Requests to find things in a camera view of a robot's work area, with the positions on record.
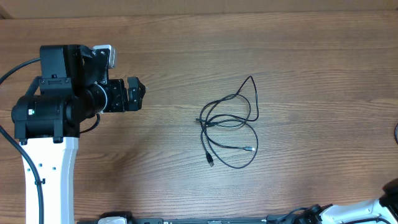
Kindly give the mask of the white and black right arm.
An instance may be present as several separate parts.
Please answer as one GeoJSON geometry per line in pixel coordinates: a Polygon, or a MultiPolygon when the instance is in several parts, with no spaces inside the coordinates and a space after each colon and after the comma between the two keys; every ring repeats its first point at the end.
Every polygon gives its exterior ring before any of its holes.
{"type": "Polygon", "coordinates": [[[397,224],[397,179],[382,188],[384,195],[352,205],[314,205],[293,219],[296,224],[397,224]]]}

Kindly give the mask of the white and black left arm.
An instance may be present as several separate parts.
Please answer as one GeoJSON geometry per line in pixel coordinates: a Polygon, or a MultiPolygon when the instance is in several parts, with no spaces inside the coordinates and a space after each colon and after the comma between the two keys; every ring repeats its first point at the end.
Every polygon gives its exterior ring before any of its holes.
{"type": "Polygon", "coordinates": [[[110,45],[43,45],[41,76],[12,109],[13,143],[22,151],[27,223],[73,223],[73,176],[80,124],[102,113],[138,111],[146,87],[111,79],[110,45]]]}

